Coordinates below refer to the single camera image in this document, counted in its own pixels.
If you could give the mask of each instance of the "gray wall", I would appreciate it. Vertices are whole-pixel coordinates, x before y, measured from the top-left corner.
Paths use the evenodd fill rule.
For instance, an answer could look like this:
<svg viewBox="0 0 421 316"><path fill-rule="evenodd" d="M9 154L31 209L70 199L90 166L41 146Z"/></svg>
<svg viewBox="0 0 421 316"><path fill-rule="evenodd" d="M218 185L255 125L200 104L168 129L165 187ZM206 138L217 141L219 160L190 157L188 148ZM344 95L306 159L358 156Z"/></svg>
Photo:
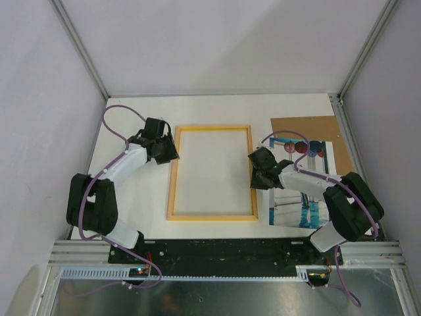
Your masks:
<svg viewBox="0 0 421 316"><path fill-rule="evenodd" d="M421 295L421 1L405 0L364 66L345 106L368 179L400 240Z"/></svg>
<svg viewBox="0 0 421 316"><path fill-rule="evenodd" d="M337 92L386 0L63 0L112 96Z"/></svg>
<svg viewBox="0 0 421 316"><path fill-rule="evenodd" d="M0 39L0 315L26 315L105 102L48 1L2 1Z"/></svg>

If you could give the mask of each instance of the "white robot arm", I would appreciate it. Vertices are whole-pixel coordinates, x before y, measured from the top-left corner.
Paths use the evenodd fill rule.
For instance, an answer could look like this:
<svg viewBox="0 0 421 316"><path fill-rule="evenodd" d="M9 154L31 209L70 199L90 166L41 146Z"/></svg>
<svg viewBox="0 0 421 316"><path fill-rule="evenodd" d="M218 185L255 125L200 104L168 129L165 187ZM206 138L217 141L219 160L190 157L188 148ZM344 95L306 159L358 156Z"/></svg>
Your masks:
<svg viewBox="0 0 421 316"><path fill-rule="evenodd" d="M382 206L357 173L350 172L346 176L317 174L316 177L310 175L314 171L305 168L296 170L292 161L278 163L265 147L252 152L249 158L253 165L252 188L297 190L326 203L330 222L309 238L319 252L328 251L344 241L355 242L372 226L360 205L349 200L351 196L343 189L344 186L358 197L375 222L384 215Z"/></svg>
<svg viewBox="0 0 421 316"><path fill-rule="evenodd" d="M168 134L164 136L165 125ZM170 126L163 120L147 118L145 128L129 138L128 142L125 155L111 168L101 169L104 173L89 193L89 196L95 196L95 201L88 200L85 204L83 229L97 232L118 245L132 249L139 232L118 218L115 190L152 158L160 165L179 157ZM71 225L78 226L82 198L91 180L92 177L86 174L76 174L72 178L66 216Z"/></svg>

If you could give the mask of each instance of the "wooden picture frame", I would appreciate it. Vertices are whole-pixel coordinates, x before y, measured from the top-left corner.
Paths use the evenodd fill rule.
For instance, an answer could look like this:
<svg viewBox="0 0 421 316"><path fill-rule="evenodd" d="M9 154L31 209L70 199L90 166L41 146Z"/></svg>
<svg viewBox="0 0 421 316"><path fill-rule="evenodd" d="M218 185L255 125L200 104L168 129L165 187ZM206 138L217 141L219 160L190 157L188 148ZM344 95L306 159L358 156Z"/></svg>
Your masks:
<svg viewBox="0 0 421 316"><path fill-rule="evenodd" d="M251 126L250 125L183 125L176 127L176 133L174 142L178 153L182 159L183 153L181 150L182 133L184 132L245 132L247 135L247 151L250 154L253 151L253 143L251 138ZM215 154L218 154L218 148L215 148ZM252 174L252 165L250 161L249 165L249 182ZM251 214L250 215L177 215L176 214L176 202L177 202L177 183L178 183L178 170L179 160L175 160L171 165L170 174L170 187L168 191L168 207L167 207L167 219L169 221L257 221L257 195L256 190L250 188L250 203L251 203Z"/></svg>

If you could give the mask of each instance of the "purple cable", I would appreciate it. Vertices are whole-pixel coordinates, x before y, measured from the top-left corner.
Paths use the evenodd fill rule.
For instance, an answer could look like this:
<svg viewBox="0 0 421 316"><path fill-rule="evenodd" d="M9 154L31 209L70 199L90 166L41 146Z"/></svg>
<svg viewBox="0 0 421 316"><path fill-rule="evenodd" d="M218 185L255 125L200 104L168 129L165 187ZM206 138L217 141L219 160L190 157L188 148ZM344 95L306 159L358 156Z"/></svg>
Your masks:
<svg viewBox="0 0 421 316"><path fill-rule="evenodd" d="M370 212L367 210L366 206L363 204L363 202L359 199L359 197L352 192L352 190L350 188L348 188L346 185L344 185L343 183L341 183L340 181L336 180L336 179L332 179L329 178L329 176L325 176L323 174L319 174L317 172L312 172L312 171L308 171L308 170L302 170L301 167L298 165L298 162L301 161L302 159L304 159L310 151L310 142L309 140L302 134L298 133L298 132L294 132L292 130L279 130L276 132L273 132L269 135L267 135L267 137L265 137L262 140L262 144L269 139L269 137L274 136L276 134L281 134L281 133L289 133L289 134L294 134L294 135L298 135L299 137L301 137L302 139L304 139L304 141L307 144L307 150L306 152L300 157L298 158L295 162L294 162L294 168L297 172L302 172L304 174L308 174L310 176L314 176L316 178L322 179L322 180L326 180L329 181L331 183L337 184L338 186L340 186L341 188L343 188L351 197L353 197L353 199L356 201L356 203L361 207L362 211L364 211L364 214L367 216L368 220L370 221L370 224L373 226L374 229L374 235L372 237L372 239L375 239L379 236L379 230L377 228L376 222L374 221L373 217L371 216ZM350 299L350 301L357 306L358 308L361 307L361 302L360 300L348 289L347 285L345 284L345 281L343 279L342 273L339 269L339 263L337 260L337 253L339 251L339 246L342 245L343 243L336 245L335 246L335 250L334 250L334 256L335 256L335 266L336 266L336 271L337 271L337 275L342 283L342 286L339 285L329 285L329 288L337 288L339 290L344 291L347 295L348 298Z"/></svg>
<svg viewBox="0 0 421 316"><path fill-rule="evenodd" d="M133 285L133 284L131 284L131 287L133 287L133 288L151 288L151 287L153 287L153 286L155 286L155 285L157 285L160 281L161 281L161 279L162 279L162 272L161 272L161 270L158 268L158 266L156 265L156 264L154 264L153 262L151 262L151 261L149 261L149 260L147 260L147 259L145 259L145 258L143 258L143 257L141 257L140 255L138 255L138 254L136 254L136 253L134 253L134 252L132 252L132 251L130 251L129 249L127 249L127 248L125 248L125 247L123 247L123 246L121 246L121 245L119 245L119 244L116 244L115 242L112 242L111 240L109 240L108 238L106 238L106 237L104 237L104 236L100 236L99 234L96 234L96 235L94 235L94 236L91 236L91 237L86 237L85 236L85 234L84 234L84 230L83 230L83 219L84 219L84 212L85 212L85 205L86 205L86 201L87 201L87 197L88 197L88 195L89 195L89 192L91 191L91 189L92 189L92 186L93 186L93 184L95 183L95 181L96 180L98 180L98 178L101 176L101 175L103 175L104 174L104 169L109 169L109 168L111 168L117 161L119 161L121 158L123 158L123 156L125 156L125 154L126 154L126 151L129 149L129 142L128 142L128 140L127 140L127 138L125 138L123 135L121 135L121 134L119 134L119 133L117 133L116 131L114 131L108 124L107 124L107 122L105 121L105 113L109 110L109 109L112 109L112 108L115 108L115 107L120 107L120 108L123 108L123 109L127 109L127 110L130 110L131 112L133 112L133 113L135 113L143 122L145 122L145 118L143 117L143 116L141 116L137 111L135 111L134 109L132 109L131 107L128 107L128 106L126 106L126 105L111 105L111 106L109 106L109 107L107 107L105 110L104 110L104 112L103 112L103 116L102 116L102 121L103 121L103 124L104 124L104 126L105 126L105 128L107 129L107 130L109 130L111 133L113 133L115 136L117 136L117 137L119 137L119 138L121 138L123 141L124 141L124 143L126 144L126 148L125 148L125 150L120 154L120 155L118 155L117 157L115 157L108 165L106 165L101 171L99 171L98 172L98 174L96 174L93 178L92 178L92 180L91 180L91 182L87 185L87 188L86 188L86 190L85 190L85 193L84 193L84 196L83 196L83 198L82 198L82 202L81 202L81 204L80 204L80 209L79 209L79 217L78 217L78 230L79 230L79 235L80 235L80 237L81 237L81 239L82 240L92 240L92 239L94 239L94 238L96 238L96 237L101 237L102 238L102 240L104 240L104 241L106 241L106 242L108 242L110 245L113 245L114 247L117 247L117 248L119 248L119 249L121 249L121 250L123 250L123 251L125 251L126 253L128 253L128 254L130 254L130 255L132 255L133 257L135 257L135 258L137 258L137 259L139 259L139 260L141 260L141 261L143 261L143 262L145 262L146 264L148 264L148 265L150 265L150 266L152 266L152 267L154 267L155 268L155 270L157 270L157 272L158 272L158 274L159 274L159 278L158 278L158 280L156 281L156 282L154 282L154 283L152 283L152 284L150 284L150 285ZM95 293L95 292L97 292L97 291L100 291L100 290L102 290L102 289L104 289L104 288L106 288L106 287L108 287L108 286L111 286L111 285L115 285L115 284L120 284L120 282L112 282L112 283L109 283L109 284L106 284L106 285L104 285L104 286L101 286L100 288L97 288L96 290L93 290L93 291L90 291L90 292L88 292L88 293L83 293L83 294L78 294L78 295L75 295L76 297L80 297L80 296L86 296L86 295L90 295L90 294L92 294L92 293Z"/></svg>

